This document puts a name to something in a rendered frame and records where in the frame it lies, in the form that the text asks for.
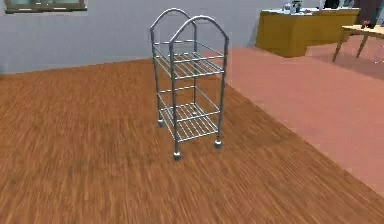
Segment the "yellow kitchen counter cabinet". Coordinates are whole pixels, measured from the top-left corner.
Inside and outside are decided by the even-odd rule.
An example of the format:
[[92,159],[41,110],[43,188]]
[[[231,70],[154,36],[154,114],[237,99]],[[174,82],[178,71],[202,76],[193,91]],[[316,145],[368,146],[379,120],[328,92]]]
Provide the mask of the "yellow kitchen counter cabinet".
[[262,10],[255,46],[285,58],[304,56],[310,46],[337,43],[342,27],[353,25],[359,11],[326,9],[288,14],[282,10]]

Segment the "white kitchen appliance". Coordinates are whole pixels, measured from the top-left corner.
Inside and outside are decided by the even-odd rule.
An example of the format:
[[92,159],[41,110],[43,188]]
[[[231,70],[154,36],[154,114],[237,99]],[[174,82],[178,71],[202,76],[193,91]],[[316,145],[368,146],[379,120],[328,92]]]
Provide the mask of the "white kitchen appliance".
[[302,7],[303,0],[292,0],[291,1],[291,7],[290,7],[290,13],[296,14],[299,13]]

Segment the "dark framed window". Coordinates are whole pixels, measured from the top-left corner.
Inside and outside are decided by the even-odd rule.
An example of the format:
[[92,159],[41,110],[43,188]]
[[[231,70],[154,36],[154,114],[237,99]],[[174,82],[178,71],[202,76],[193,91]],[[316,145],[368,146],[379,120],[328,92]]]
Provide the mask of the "dark framed window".
[[85,0],[3,0],[6,14],[86,11]]

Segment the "light wooden table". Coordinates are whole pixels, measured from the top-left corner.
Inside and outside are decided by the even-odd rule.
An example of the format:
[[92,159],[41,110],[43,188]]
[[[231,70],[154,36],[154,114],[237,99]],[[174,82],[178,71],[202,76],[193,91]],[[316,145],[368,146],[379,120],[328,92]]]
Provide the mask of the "light wooden table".
[[384,39],[384,27],[378,26],[374,28],[362,28],[360,25],[342,26],[342,31],[339,37],[339,41],[336,46],[333,59],[332,59],[333,62],[335,62],[337,59],[340,49],[344,43],[345,37],[351,34],[357,34],[357,35],[363,36],[363,39],[360,43],[359,49],[356,54],[356,57],[359,58],[369,37]]

